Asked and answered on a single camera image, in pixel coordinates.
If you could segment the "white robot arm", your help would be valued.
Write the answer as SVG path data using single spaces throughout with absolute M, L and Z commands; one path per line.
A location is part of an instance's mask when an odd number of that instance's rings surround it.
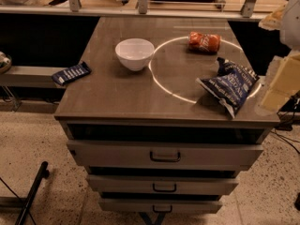
M 269 64 L 257 103 L 263 115 L 277 113 L 300 91 L 300 0 L 289 0 L 280 12 L 279 39 L 291 51 Z

